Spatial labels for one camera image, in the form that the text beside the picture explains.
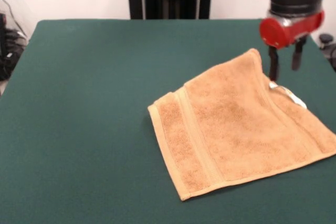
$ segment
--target green table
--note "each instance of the green table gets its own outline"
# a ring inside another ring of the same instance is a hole
[[[0,223],[336,222],[336,157],[181,202],[147,106],[207,68],[267,48],[258,20],[38,24],[0,100]],[[279,83],[336,132],[336,74],[308,41]]]

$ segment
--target black cable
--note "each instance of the black cable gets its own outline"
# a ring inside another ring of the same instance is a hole
[[[16,26],[20,29],[21,33],[24,34],[24,36],[27,37],[26,33],[23,31],[22,27],[20,26],[20,24],[16,21],[15,17],[14,17],[14,14],[13,14],[13,11],[12,11],[12,7],[11,5],[6,1],[6,0],[2,0],[8,7],[9,9],[9,13],[11,14],[11,17],[13,18],[14,20],[14,23],[16,24]]]

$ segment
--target orange towel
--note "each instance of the orange towel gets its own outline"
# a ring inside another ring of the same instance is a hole
[[[269,83],[251,49],[149,106],[181,200],[336,154],[336,136]]]

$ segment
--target towel edge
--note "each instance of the towel edge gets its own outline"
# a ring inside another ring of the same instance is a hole
[[[159,111],[157,110],[155,104],[148,106],[148,111],[153,123],[156,140],[159,144],[159,148],[161,150],[161,154],[167,167],[168,173],[173,181],[173,184],[177,190],[180,199],[182,201],[187,200],[191,197],[191,194],[184,185],[181,176],[178,172],[179,169],[176,167],[175,160],[169,150]]]

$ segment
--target white label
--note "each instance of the white label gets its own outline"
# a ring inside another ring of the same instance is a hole
[[[292,101],[294,102],[294,103],[296,103],[296,104],[298,104],[298,105],[300,105],[301,107],[303,107],[303,108],[307,108],[307,105],[300,99],[300,98],[298,98],[295,94],[293,94],[293,92],[292,91],[290,91],[289,89],[287,89],[287,88],[285,88],[285,87],[283,87],[283,86],[279,86],[279,85],[277,85],[275,82],[273,82],[273,81],[271,81],[270,83],[269,83],[269,87],[271,88],[271,89],[275,89],[275,88],[282,88],[285,92],[286,92],[286,95],[288,95],[289,96],[289,98],[290,99],[292,99]]]

